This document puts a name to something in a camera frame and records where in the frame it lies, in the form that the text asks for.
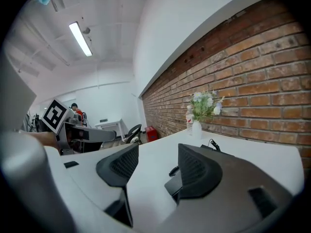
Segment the flower arrangement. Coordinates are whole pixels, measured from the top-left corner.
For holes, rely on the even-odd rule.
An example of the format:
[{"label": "flower arrangement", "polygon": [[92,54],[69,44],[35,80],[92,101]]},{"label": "flower arrangement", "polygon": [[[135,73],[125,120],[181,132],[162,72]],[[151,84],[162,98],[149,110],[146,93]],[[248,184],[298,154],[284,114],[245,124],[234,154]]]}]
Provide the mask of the flower arrangement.
[{"label": "flower arrangement", "polygon": [[206,118],[212,118],[213,115],[219,115],[222,109],[222,102],[225,97],[217,99],[215,91],[195,92],[191,97],[192,112],[194,120],[201,121]]}]

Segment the plastic bottle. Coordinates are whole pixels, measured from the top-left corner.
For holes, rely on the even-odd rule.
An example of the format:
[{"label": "plastic bottle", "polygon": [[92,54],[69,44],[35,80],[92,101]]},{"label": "plastic bottle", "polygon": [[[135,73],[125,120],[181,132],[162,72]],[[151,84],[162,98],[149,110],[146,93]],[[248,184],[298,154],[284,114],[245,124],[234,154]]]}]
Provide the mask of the plastic bottle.
[{"label": "plastic bottle", "polygon": [[192,135],[193,112],[192,112],[192,106],[191,105],[187,106],[186,120],[187,120],[188,135]]}]

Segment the ceiling light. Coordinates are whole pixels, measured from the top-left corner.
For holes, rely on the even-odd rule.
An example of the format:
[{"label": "ceiling light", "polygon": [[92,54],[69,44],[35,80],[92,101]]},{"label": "ceiling light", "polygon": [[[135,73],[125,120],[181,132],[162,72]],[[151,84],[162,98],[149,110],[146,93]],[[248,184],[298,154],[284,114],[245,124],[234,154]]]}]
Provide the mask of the ceiling light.
[{"label": "ceiling light", "polygon": [[92,52],[89,49],[82,33],[79,28],[78,22],[74,22],[69,25],[69,28],[71,32],[73,33],[73,36],[76,38],[77,42],[79,43],[80,47],[82,48],[83,52],[86,54],[86,56],[92,56]]}]

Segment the red container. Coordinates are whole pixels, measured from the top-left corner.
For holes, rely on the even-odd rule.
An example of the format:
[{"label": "red container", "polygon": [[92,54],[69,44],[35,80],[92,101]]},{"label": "red container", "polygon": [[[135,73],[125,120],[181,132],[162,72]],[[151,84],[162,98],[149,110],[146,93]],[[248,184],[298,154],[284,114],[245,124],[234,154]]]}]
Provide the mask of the red container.
[{"label": "red container", "polygon": [[147,142],[152,142],[152,141],[158,140],[157,131],[154,127],[152,127],[152,126],[147,127],[147,128],[145,128],[145,131],[146,131],[146,135],[147,135]]}]

